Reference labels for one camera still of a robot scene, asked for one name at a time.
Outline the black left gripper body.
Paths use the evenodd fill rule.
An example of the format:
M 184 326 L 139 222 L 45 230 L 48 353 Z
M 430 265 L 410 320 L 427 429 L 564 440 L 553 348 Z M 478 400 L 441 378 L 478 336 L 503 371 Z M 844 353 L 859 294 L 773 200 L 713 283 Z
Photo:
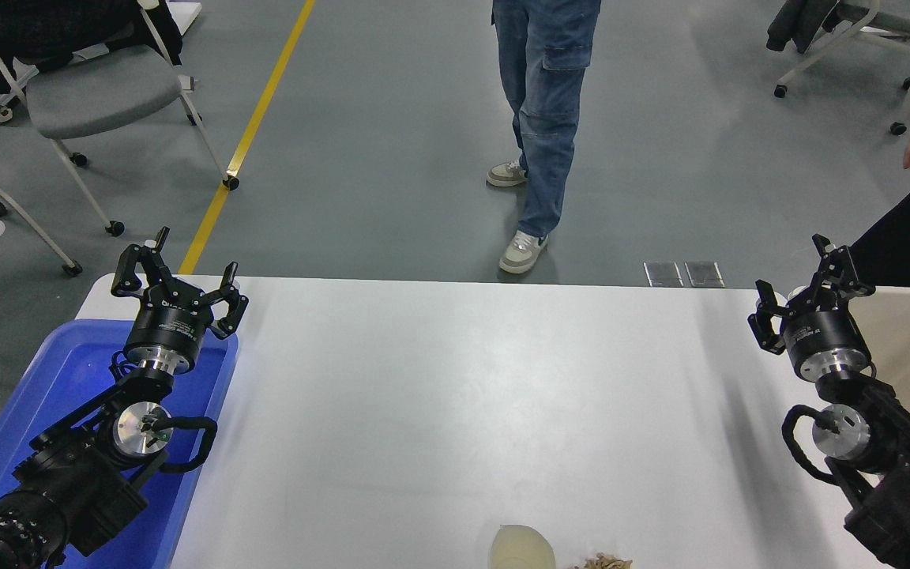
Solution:
M 124 345 L 124 356 L 139 361 L 149 347 L 163 347 L 177 353 L 181 360 L 197 360 L 206 329 L 213 322 L 212 309 L 202 303 L 196 305 L 204 294 L 190 284 L 173 289 L 162 284 L 146 288 Z

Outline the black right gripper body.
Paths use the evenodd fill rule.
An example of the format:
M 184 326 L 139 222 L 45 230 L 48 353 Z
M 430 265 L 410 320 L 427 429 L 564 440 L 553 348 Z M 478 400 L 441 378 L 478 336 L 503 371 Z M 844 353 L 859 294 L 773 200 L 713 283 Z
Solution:
M 862 371 L 873 357 L 847 307 L 793 314 L 780 324 L 780 337 L 800 379 L 831 371 Z

